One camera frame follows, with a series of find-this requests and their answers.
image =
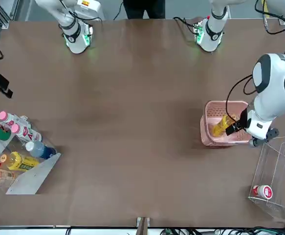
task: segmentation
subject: pink basket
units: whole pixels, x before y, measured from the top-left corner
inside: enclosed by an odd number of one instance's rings
[[[236,144],[249,143],[251,135],[244,130],[233,133],[229,136],[226,134],[221,137],[214,137],[210,130],[213,125],[220,122],[226,114],[226,101],[209,101],[205,104],[203,116],[200,121],[200,131],[202,143],[206,146],[232,146]],[[229,101],[228,113],[239,116],[241,112],[248,106],[244,101]]]

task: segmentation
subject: table surface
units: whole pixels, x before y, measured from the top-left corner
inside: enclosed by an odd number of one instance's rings
[[[38,195],[0,192],[0,225],[280,226],[247,199],[260,149],[207,148],[199,120],[285,34],[229,20],[206,53],[173,20],[103,22],[74,55],[56,23],[12,22],[0,49],[14,92],[0,111],[30,117],[63,153]],[[252,97],[240,86],[231,100]],[[275,123],[285,136],[285,115]]]

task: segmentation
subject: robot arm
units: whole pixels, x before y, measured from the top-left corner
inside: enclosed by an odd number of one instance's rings
[[[92,26],[64,12],[68,11],[64,6],[73,8],[77,5],[78,0],[36,0],[36,3],[57,19],[63,30],[66,45],[71,52],[80,54],[90,46]]]
[[[278,130],[271,129],[270,125],[285,114],[285,55],[263,55],[254,66],[253,82],[258,95],[226,133],[244,129],[253,137],[251,145],[258,146],[278,136]]]
[[[212,15],[201,23],[200,41],[197,43],[205,51],[214,51],[220,43],[227,20],[226,6],[239,4],[244,0],[209,1],[212,4]],[[285,0],[266,2],[285,17]],[[270,125],[275,118],[285,114],[285,55],[263,55],[255,64],[252,75],[258,95],[241,113],[240,120],[226,129],[226,133],[230,135],[244,129],[253,137],[250,143],[258,146],[279,134],[278,130],[271,129]]]
[[[200,23],[199,35],[195,36],[197,44],[203,50],[212,52],[220,44],[223,29],[229,16],[227,6],[245,1],[247,0],[209,0],[212,5],[211,16]]]

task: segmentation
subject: bottle cap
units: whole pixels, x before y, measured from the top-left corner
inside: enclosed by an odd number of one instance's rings
[[[7,155],[6,154],[3,154],[1,157],[0,157],[0,162],[5,162],[7,160]]]
[[[25,144],[25,148],[28,152],[32,151],[34,149],[35,143],[33,141],[27,142]]]
[[[18,132],[20,132],[20,129],[21,129],[21,127],[20,127],[20,125],[18,125],[18,124],[13,124],[12,126],[11,126],[11,131],[12,131],[12,133],[18,133]]]
[[[1,111],[0,112],[0,120],[4,121],[4,120],[7,120],[7,118],[8,118],[7,112],[6,111]]]

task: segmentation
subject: white bottle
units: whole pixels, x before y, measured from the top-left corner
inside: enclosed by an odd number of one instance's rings
[[[37,131],[34,131],[26,126],[13,124],[11,126],[12,133],[16,134],[23,141],[41,141],[42,136]]]
[[[255,185],[253,187],[253,193],[256,196],[262,197],[264,199],[271,199],[273,197],[273,190],[268,185]]]
[[[19,116],[9,114],[6,111],[0,112],[0,120],[4,122],[6,125],[8,125],[9,127],[11,127],[13,124],[16,123],[16,124],[31,128],[31,124],[28,121],[26,121],[25,119]]]

